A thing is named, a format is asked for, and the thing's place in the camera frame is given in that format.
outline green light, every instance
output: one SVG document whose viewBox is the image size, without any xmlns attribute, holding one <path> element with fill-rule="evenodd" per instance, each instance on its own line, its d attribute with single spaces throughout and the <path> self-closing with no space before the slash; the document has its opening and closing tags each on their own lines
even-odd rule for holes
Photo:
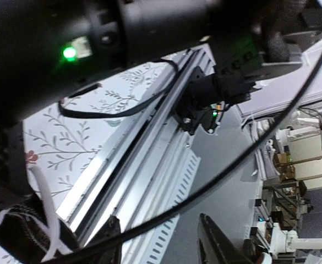
<svg viewBox="0 0 322 264">
<path fill-rule="evenodd" d="M 77 56 L 77 51 L 73 47 L 68 47 L 63 51 L 65 59 L 69 62 L 73 62 Z"/>
</svg>

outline red flower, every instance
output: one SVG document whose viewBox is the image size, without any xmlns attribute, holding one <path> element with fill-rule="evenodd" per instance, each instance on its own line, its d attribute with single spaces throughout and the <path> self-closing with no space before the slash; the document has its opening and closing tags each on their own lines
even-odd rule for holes
<svg viewBox="0 0 322 264">
<path fill-rule="evenodd" d="M 33 150 L 30 150 L 25 154 L 26 164 L 36 164 L 36 161 L 39 159 L 38 155 L 34 153 Z"/>
</svg>

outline gray surface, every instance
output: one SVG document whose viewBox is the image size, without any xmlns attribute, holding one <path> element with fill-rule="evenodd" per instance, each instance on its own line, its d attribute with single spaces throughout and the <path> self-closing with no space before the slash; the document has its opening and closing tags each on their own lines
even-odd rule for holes
<svg viewBox="0 0 322 264">
<path fill-rule="evenodd" d="M 240 130 L 236 108 L 228 111 L 218 136 L 200 132 L 195 137 L 193 151 L 202 158 L 192 192 L 222 171 L 244 148 L 251 144 L 247 131 Z M 183 214 L 177 224 L 163 264 L 198 264 L 197 227 L 200 213 L 206 213 L 218 224 L 237 247 L 241 247 L 247 225 L 254 217 L 254 200 L 259 180 L 251 174 L 255 170 L 254 158 L 225 180 L 206 200 Z"/>
</svg>

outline floor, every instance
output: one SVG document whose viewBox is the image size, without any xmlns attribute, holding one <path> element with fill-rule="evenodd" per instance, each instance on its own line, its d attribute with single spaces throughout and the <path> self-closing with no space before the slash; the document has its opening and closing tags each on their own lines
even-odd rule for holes
<svg viewBox="0 0 322 264">
<path fill-rule="evenodd" d="M 218 136 L 204 132 L 196 135 L 193 150 L 202 158 L 192 191 L 200 188 L 222 171 L 244 148 L 251 144 L 249 133 L 240 130 L 241 119 L 236 108 L 228 111 Z M 254 200 L 259 179 L 252 176 L 255 160 L 251 158 L 232 173 L 206 200 L 182 215 L 177 224 L 162 263 L 198 264 L 197 228 L 199 215 L 209 215 L 237 247 L 254 217 Z"/>
</svg>

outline floral pattern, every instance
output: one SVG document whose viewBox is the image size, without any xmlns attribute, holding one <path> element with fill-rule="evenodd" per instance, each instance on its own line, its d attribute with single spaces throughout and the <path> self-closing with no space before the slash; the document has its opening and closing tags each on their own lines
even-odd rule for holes
<svg viewBox="0 0 322 264">
<path fill-rule="evenodd" d="M 172 59 L 175 54 L 167 56 Z M 101 82 L 83 96 L 61 100 L 64 107 L 80 111 L 119 113 L 138 104 L 166 63 L 146 63 Z M 56 207 L 74 186 L 123 118 L 103 120 L 70 119 L 61 116 L 55 105 L 24 122 L 26 164 L 36 164 L 45 173 Z M 35 181 L 29 180 L 38 192 Z M 0 247 L 0 264 L 19 262 Z"/>
</svg>

